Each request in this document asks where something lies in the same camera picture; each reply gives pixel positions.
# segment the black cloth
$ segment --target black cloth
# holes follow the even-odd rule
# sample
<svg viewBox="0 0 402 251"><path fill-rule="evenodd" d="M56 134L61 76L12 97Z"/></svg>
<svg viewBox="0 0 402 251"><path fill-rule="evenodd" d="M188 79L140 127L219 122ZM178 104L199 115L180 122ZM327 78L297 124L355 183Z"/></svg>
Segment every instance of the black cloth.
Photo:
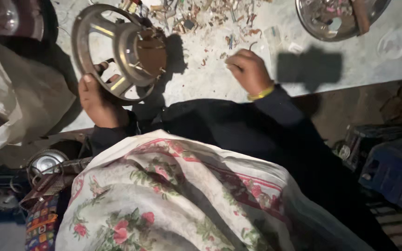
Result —
<svg viewBox="0 0 402 251"><path fill-rule="evenodd" d="M323 143L314 125L280 87L250 104L191 100L166 108L149 130L162 128L184 138L277 163L301 191L376 250L398 250L385 235L358 192L358 183ZM116 128L95 128L99 153L127 136Z"/></svg>

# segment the colorful fabric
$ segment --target colorful fabric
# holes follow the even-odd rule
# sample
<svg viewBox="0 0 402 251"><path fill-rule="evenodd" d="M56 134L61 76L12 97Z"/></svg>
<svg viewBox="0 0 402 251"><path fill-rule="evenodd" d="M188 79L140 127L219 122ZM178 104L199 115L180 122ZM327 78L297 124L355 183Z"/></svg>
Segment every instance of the colorful fabric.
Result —
<svg viewBox="0 0 402 251"><path fill-rule="evenodd" d="M58 250L295 250L320 242L372 250L306 199L285 168L164 131L95 157L74 180L57 235Z"/></svg>
<svg viewBox="0 0 402 251"><path fill-rule="evenodd" d="M26 224L26 251L54 250L54 237L57 233L55 220L57 219L57 202L59 194L39 203L33 213L27 217Z"/></svg>

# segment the steel bowl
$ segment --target steel bowl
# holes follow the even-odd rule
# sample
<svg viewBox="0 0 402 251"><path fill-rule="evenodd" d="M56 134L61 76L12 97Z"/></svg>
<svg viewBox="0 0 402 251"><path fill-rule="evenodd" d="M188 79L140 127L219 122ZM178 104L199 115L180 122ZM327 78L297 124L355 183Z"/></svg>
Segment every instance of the steel bowl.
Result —
<svg viewBox="0 0 402 251"><path fill-rule="evenodd" d="M313 37L326 42L341 41L358 35L359 28L353 15L340 16L342 24L337 30L331 30L330 24L317 19L318 9L332 1L335 0L296 0L297 14L305 30ZM370 24L381 16L389 3L390 0L365 0Z"/></svg>

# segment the yellow bracelet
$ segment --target yellow bracelet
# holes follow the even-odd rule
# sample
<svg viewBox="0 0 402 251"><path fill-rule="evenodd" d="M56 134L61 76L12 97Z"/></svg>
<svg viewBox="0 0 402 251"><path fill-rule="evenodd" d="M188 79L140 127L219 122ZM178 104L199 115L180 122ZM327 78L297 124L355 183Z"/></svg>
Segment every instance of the yellow bracelet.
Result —
<svg viewBox="0 0 402 251"><path fill-rule="evenodd" d="M268 87L268 88L262 90L262 91L261 91L259 94L257 94L257 95L248 94L248 100L249 100L249 101L254 101L254 100L258 100L258 99L264 98L264 97L266 97L267 95L269 95L272 91L274 91L274 85L271 85L270 87Z"/></svg>

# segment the white plastic bag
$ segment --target white plastic bag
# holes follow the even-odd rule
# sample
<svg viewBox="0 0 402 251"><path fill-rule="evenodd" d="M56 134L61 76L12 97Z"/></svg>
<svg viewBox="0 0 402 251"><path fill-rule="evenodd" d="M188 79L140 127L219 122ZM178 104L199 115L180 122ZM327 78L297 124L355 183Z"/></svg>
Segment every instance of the white plastic bag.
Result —
<svg viewBox="0 0 402 251"><path fill-rule="evenodd" d="M44 135L74 100L58 71L0 44L0 148Z"/></svg>

